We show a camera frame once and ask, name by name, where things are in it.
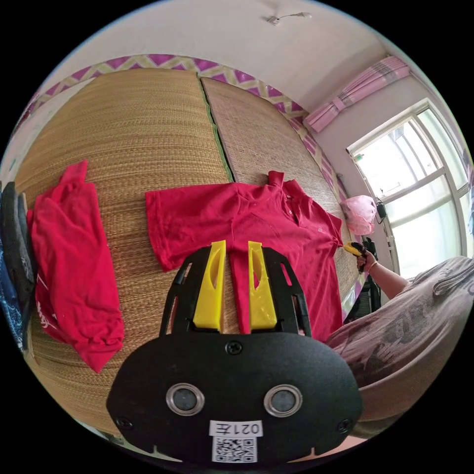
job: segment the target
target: window frame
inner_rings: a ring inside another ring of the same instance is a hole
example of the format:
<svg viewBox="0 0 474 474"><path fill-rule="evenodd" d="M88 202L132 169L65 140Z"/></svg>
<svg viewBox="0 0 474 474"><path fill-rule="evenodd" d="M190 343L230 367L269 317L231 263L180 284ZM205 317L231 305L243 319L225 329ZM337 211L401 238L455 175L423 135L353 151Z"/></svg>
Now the window frame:
<svg viewBox="0 0 474 474"><path fill-rule="evenodd" d="M355 156L357 156L357 154L362 149L367 147L368 145L371 145L372 143L374 143L376 140L378 140L382 136L388 135L392 131L399 128L403 123L405 123L408 120L412 119L415 122L415 124L417 125L417 127L419 127L421 132L426 137L420 136L419 131L416 128L415 128L415 132L418 134L418 136L420 137L420 139L423 141L424 144L425 144L425 141L427 139L428 142L431 144L431 146L434 148L434 151L437 154L437 156L439 158L439 161L441 162L440 166L438 165L437 160L434 159L433 154L432 154L432 150L430 150L430 148L427 147L428 153L430 153L430 155L433 157L433 162L436 166L436 170L433 173L431 173L430 175L425 176L424 178L422 178L420 180L417 180L417 182L415 184L413 184L413 185L411 185L411 186L409 186L409 187L407 187L407 188L405 188L401 191L393 193L392 195L382 199L382 202L384 204L388 204L389 202L392 202L392 201L394 201L398 198L406 196L407 194L415 191L416 189L419 189L419 188L427 185L428 183L430 183L430 182L434 181L435 179L439 178L440 176L444 176L446 181L447 181L449 190L450 190L450 196L451 196L450 200L453 201L454 207L456 209L456 219L457 219L457 223L458 223L459 236L460 236L460 240L461 240L461 254L464 255L464 256L467 256L468 249L467 249L467 236L466 236L466 230L465 230L466 229L466 221L465 221L465 216L463 215L463 210L462 210L462 205L461 205L461 200L460 199L466 193L469 192L469 183L466 183L465 185L463 185L459 189L456 188L452 173L451 173L451 171L450 171L450 169L447 165L446 160L444 159L444 156L442 155L442 153L439 149L439 146L436 144L436 142L433 139L432 135L428 132L425 125L422 123L422 121L417 116L418 114L424 112L427 109L431 110L431 112L433 113L435 118L438 120L438 122L441 124L444 131L448 135L449 139L451 140L451 143L453 144L453 146L454 146L454 148L455 148L455 150L458 154L459 159L461 160L461 166L465 170L465 167L464 167L464 164L463 164L463 161L462 161L463 151L460 148L458 140L456 139L455 135L452 133L450 127L448 126L448 124L444 120L442 114L439 112L437 107L428 98L416 103L412 107L410 107L407 110L403 111L401 114L398 114L397 116L395 116L393 119L385 122L380 127L373 130L371 133L365 135L360 140L356 141L354 144L349 146L347 148L347 152L348 152L349 156L351 157L353 163L356 165L357 170L359 171L360 175L362 176L362 178L363 178L370 194L372 195L372 197L375 198L376 194L374 193L374 190L370 186L370 183L368 182L366 176L364 175L364 172L362 171L360 166L357 164L357 161L355 160ZM434 209L440 207L441 205L443 205L445 203L446 203L446 198L440 199L433 206L430 206L430 210L434 210ZM391 255L394 270L396 271L396 273L400 274L400 265L399 265L399 260L398 260L398 252L397 252L397 249L396 249L395 238L393 236L393 228L396 227L396 226L392 226L388 216L385 218L382 225L384 226L384 232L387 236L387 244L389 245L389 251L390 251L390 255Z"/></svg>

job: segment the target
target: person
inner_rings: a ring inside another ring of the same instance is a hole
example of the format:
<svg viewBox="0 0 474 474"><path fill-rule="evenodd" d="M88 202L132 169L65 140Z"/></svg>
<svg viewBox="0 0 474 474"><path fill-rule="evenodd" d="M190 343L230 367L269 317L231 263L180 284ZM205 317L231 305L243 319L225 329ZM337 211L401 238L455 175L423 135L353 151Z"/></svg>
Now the person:
<svg viewBox="0 0 474 474"><path fill-rule="evenodd" d="M326 344L349 365L364 409L351 436L369 439L423 395L453 352L474 302L474 260L450 258L408 281L367 252L358 257L389 301Z"/></svg>

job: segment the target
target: woven mat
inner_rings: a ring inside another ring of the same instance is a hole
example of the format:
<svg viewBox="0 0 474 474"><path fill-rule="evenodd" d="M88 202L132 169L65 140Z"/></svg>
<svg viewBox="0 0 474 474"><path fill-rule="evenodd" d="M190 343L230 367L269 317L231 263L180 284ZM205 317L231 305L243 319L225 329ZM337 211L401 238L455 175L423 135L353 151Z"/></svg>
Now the woven mat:
<svg viewBox="0 0 474 474"><path fill-rule="evenodd" d="M268 101L214 79L201 79L229 164L238 182L263 185L268 172L283 171L327 212L344 215L319 166L285 117ZM351 240L346 224L342 240ZM334 257L344 297L357 278L354 257L339 248Z"/></svg>
<svg viewBox="0 0 474 474"><path fill-rule="evenodd" d="M41 131L16 177L28 207L58 183L65 168L87 159L112 253L125 326L124 348L101 374L72 347L45 334L32 314L27 363L74 418L119 434L105 401L117 370L137 347L158 336L175 272L163 274L147 234L145 191L229 181L193 73L137 69L95 79ZM227 272L226 332L238 332Z"/></svg>

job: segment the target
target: pink plastic bag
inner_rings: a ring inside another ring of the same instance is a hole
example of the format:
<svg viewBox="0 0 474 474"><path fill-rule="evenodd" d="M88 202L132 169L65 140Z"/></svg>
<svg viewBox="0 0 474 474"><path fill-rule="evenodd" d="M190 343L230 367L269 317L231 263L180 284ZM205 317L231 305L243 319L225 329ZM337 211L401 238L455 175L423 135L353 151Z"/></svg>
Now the pink plastic bag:
<svg viewBox="0 0 474 474"><path fill-rule="evenodd" d="M370 196L355 196L341 202L346 216L347 227L357 236L366 236L374 232L373 224L377 206Z"/></svg>

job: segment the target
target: label sticker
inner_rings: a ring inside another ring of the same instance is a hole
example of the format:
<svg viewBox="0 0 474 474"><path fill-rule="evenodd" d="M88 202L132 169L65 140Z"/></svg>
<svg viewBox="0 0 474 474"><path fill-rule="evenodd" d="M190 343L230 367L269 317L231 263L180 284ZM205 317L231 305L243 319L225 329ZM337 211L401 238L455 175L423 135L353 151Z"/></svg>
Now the label sticker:
<svg viewBox="0 0 474 474"><path fill-rule="evenodd" d="M256 463L257 438L213 437L212 461L214 463Z"/></svg>
<svg viewBox="0 0 474 474"><path fill-rule="evenodd" d="M262 421L210 420L209 436L225 438L258 438L263 436Z"/></svg>

